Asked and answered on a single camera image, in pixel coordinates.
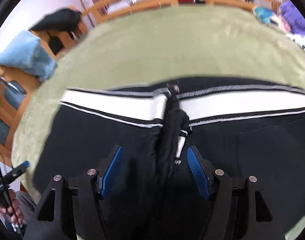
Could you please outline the person's left hand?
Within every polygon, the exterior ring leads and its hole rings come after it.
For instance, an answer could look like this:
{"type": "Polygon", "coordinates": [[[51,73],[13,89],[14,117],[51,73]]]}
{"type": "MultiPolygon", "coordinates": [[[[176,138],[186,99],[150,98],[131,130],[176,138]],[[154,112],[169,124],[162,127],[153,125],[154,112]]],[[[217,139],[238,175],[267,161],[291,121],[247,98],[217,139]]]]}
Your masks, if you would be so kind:
{"type": "Polygon", "coordinates": [[[8,194],[10,196],[10,200],[12,202],[12,206],[5,207],[0,202],[0,214],[3,218],[7,219],[9,216],[9,220],[18,226],[21,226],[24,221],[24,215],[19,207],[19,200],[16,198],[15,191],[13,189],[8,190],[8,194]]]}

